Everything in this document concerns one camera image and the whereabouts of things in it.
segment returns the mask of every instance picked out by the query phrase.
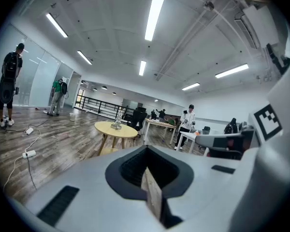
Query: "sneaker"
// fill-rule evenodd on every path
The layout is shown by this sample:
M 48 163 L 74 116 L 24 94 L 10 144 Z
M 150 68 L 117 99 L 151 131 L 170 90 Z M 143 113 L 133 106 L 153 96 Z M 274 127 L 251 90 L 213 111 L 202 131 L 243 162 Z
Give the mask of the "sneaker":
M 12 126 L 13 124 L 14 124 L 14 120 L 12 120 L 12 119 L 9 120 L 8 125 L 9 125 L 9 126 Z
M 0 121 L 0 127 L 5 127 L 5 121 Z

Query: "man in white jacket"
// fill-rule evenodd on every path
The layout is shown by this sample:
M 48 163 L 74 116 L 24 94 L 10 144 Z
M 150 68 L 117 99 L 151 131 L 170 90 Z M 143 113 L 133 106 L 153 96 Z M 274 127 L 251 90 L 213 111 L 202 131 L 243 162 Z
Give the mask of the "man in white jacket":
M 180 139 L 180 135 L 181 135 L 181 131 L 183 132 L 189 132 L 192 125 L 195 125 L 195 122 L 194 122 L 194 119 L 195 119 L 195 114 L 193 112 L 193 109 L 194 109 L 194 105 L 190 105 L 189 106 L 189 111 L 184 111 L 182 116 L 180 117 L 180 121 L 182 122 L 181 125 L 179 126 L 180 130 L 179 130 L 179 133 L 178 133 L 178 136 L 177 136 L 177 142 L 175 144 L 175 147 L 174 149 L 177 149 L 177 146 L 178 146 L 178 142 L 179 142 L 179 139 Z M 183 138 L 183 141 L 180 145 L 180 148 L 179 149 L 183 149 L 183 145 L 185 143 L 185 140 L 186 140 L 186 137 Z

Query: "wooden floor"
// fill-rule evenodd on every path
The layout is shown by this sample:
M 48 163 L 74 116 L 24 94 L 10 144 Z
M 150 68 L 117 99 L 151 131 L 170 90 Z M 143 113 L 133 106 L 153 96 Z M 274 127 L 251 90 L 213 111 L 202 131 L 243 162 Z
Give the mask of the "wooden floor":
M 76 114 L 75 121 L 70 121 L 70 112 Z M 38 127 L 41 137 L 28 149 L 35 150 L 37 153 L 36 156 L 29 158 L 31 174 L 37 188 L 72 165 L 84 159 L 96 157 L 102 143 L 102 135 L 95 129 L 94 124 L 97 121 L 113 121 L 72 108 L 64 108 L 60 116 L 49 117 L 43 113 L 43 110 L 36 111 L 28 107 L 14 107 L 13 119 L 15 124 L 10 129 L 17 131 L 25 130 L 29 124 L 39 125 L 48 119 L 46 123 Z M 151 125 L 148 131 L 148 143 L 173 149 L 176 138 L 170 145 L 172 132 L 167 131 L 165 142 L 162 141 L 163 133 L 162 127 Z M 4 131 L 0 128 L 0 184 L 2 187 L 13 170 L 14 160 L 22 156 L 25 148 L 39 135 L 37 130 L 26 135 L 23 132 Z M 107 139 L 104 147 L 112 147 L 112 141 Z M 183 152 L 189 151 L 190 142 L 183 147 Z M 143 139 L 138 137 L 135 141 L 125 140 L 125 148 L 142 144 Z M 121 140 L 118 140 L 115 148 L 121 149 Z M 195 145 L 193 154 L 203 155 L 203 152 L 200 152 Z M 16 169 L 5 187 L 5 193 L 23 203 L 34 191 L 27 160 L 17 160 Z

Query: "black railing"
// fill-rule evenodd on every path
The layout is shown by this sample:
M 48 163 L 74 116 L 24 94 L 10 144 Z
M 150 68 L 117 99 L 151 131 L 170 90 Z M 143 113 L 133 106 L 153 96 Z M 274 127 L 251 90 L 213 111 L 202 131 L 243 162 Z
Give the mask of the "black railing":
M 126 121 L 131 121 L 134 111 L 134 109 L 128 108 L 128 106 L 123 107 L 82 95 L 77 95 L 75 107 L 113 119 L 117 118 L 121 110 L 121 119 Z

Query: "black cap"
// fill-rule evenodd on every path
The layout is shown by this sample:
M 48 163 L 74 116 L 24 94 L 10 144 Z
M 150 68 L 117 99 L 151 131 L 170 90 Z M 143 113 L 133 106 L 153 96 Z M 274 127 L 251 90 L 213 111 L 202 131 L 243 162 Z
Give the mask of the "black cap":
M 23 43 L 19 43 L 18 46 L 16 47 L 17 50 L 24 50 L 25 45 Z

